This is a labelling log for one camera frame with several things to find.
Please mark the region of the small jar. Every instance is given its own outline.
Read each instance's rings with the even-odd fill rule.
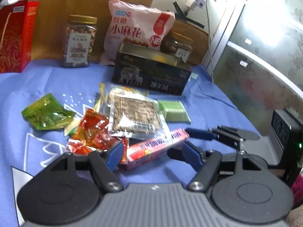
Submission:
[[[69,15],[63,43],[63,67],[87,67],[97,32],[97,18]]]
[[[171,31],[161,43],[161,52],[180,58],[185,63],[192,52],[192,39]]]

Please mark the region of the red gift box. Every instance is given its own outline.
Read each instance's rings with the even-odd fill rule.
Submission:
[[[0,9],[0,73],[22,72],[30,62],[38,3],[26,0]]]

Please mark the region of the fabric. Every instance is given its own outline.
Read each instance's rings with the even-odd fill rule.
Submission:
[[[88,68],[65,69],[55,60],[35,60],[23,73],[0,74],[0,226],[15,227],[23,219],[15,205],[19,189],[54,158],[66,151],[67,137],[63,130],[39,132],[26,122],[21,111],[52,93],[66,109],[83,117],[98,98],[99,83],[109,82],[112,66],[90,65]],[[159,100],[180,100],[192,121],[191,127],[208,129],[217,125],[255,131],[253,125],[238,111],[219,88],[212,84],[203,66],[193,68],[198,77],[191,78],[182,96],[151,93]],[[185,123],[169,123],[171,130],[186,128]],[[222,153],[234,150],[216,141],[192,141],[202,149]],[[130,171],[118,170],[124,186],[128,183],[176,183],[186,185],[195,175],[193,168],[166,154]]]
[[[294,193],[294,206],[303,203],[303,176],[298,175],[296,181],[291,186],[291,190]]]
[[[286,218],[287,223],[291,227],[302,227],[303,226],[303,205],[290,211]]]

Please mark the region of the green candy wrapper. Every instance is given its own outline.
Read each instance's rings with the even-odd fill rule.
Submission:
[[[191,123],[190,118],[180,101],[159,101],[166,122]]]
[[[37,130],[63,128],[73,120],[75,115],[74,112],[64,109],[50,93],[35,101],[21,113]]]

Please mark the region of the jar label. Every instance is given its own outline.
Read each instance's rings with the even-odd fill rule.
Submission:
[[[183,49],[178,48],[177,52],[175,54],[175,56],[181,60],[183,60],[184,62],[187,61],[187,58],[189,56],[189,52]]]
[[[67,63],[86,63],[91,34],[71,33],[69,34],[69,44],[67,47]]]

